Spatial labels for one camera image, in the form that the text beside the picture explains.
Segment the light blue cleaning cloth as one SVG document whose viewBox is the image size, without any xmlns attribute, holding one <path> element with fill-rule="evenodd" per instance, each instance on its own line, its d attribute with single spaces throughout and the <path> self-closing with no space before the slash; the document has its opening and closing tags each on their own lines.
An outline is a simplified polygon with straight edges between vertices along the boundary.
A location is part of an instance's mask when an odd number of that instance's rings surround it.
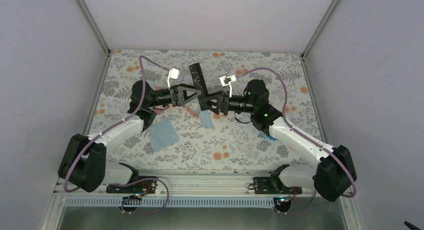
<svg viewBox="0 0 424 230">
<path fill-rule="evenodd" d="M 202 127 L 207 128 L 207 129 L 212 129 L 214 127 L 214 124 L 213 124 L 213 121 L 211 119 L 211 115 L 210 115 L 210 112 L 209 111 L 207 111 L 207 110 L 205 110 L 205 111 L 200 110 L 198 112 L 198 116 L 200 118 L 201 126 Z"/>
</svg>

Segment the pink transparent sunglasses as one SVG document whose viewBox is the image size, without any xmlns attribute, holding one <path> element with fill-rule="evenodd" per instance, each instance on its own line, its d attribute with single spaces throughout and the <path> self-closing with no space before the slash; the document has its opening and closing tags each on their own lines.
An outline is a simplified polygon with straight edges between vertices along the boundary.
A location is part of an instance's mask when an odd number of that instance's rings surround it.
<svg viewBox="0 0 424 230">
<path fill-rule="evenodd" d="M 154 110 L 165 111 L 165 110 L 168 110 L 170 108 L 174 108 L 174 106 L 172 106 L 172 105 L 156 106 L 156 107 L 154 107 Z M 186 112 L 188 112 L 190 115 L 192 115 L 195 118 L 198 118 L 199 117 L 199 114 L 196 113 L 194 110 L 192 110 L 189 107 L 180 106 L 180 108 L 183 108 Z"/>
</svg>

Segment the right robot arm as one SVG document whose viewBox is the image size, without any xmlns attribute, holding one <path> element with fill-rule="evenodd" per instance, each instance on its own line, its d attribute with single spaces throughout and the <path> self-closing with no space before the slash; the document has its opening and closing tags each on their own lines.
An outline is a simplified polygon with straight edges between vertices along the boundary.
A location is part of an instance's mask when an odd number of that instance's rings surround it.
<svg viewBox="0 0 424 230">
<path fill-rule="evenodd" d="M 297 128 L 270 104 L 269 95 L 264 81 L 254 79 L 248 82 L 243 95 L 218 91 L 203 93 L 198 101 L 202 110 L 215 114 L 249 113 L 250 122 L 257 130 L 293 148 L 313 168 L 300 171 L 288 164 L 281 165 L 271 174 L 274 192 L 282 194 L 289 187 L 300 187 L 315 190 L 330 202 L 339 197 L 354 197 L 357 174 L 349 149 L 321 142 Z"/>
</svg>

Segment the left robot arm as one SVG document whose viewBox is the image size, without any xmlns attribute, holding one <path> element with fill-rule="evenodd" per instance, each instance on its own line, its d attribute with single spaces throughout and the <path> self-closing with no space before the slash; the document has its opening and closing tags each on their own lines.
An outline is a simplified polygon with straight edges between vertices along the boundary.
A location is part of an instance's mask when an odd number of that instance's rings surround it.
<svg viewBox="0 0 424 230">
<path fill-rule="evenodd" d="M 131 89 L 129 116 L 98 133 L 88 136 L 75 134 L 65 150 L 58 176 L 88 193 L 102 184 L 118 184 L 131 193 L 139 187 L 139 178 L 125 164 L 117 169 L 106 165 L 107 151 L 133 135 L 148 129 L 154 122 L 157 106 L 184 106 L 203 93 L 204 77 L 199 63 L 189 66 L 193 85 L 177 84 L 154 90 L 145 79 L 135 82 Z"/>
</svg>

